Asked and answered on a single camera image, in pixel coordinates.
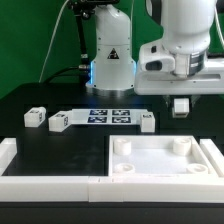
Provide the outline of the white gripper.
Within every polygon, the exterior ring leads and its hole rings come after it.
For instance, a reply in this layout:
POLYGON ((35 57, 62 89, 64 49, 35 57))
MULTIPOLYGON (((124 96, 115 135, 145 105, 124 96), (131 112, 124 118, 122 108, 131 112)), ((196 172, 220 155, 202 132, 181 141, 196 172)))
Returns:
POLYGON ((224 58, 208 59, 205 52, 191 55, 172 54, 161 40, 144 44, 140 48, 137 73, 134 84, 138 95, 165 95, 167 107, 173 106, 171 95, 192 95, 193 108, 200 95, 224 94, 224 58), (169 55, 175 60, 171 72, 147 71, 146 62, 159 55, 169 55))

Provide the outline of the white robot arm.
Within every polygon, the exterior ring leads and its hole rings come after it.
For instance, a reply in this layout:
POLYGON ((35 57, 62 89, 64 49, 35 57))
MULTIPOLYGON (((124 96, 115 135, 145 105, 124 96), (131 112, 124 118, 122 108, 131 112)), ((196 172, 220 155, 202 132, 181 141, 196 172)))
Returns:
POLYGON ((208 55, 218 0, 145 0, 160 38, 132 58, 133 20, 112 3, 96 4, 97 53, 86 89, 102 96, 224 94, 224 59, 208 55))

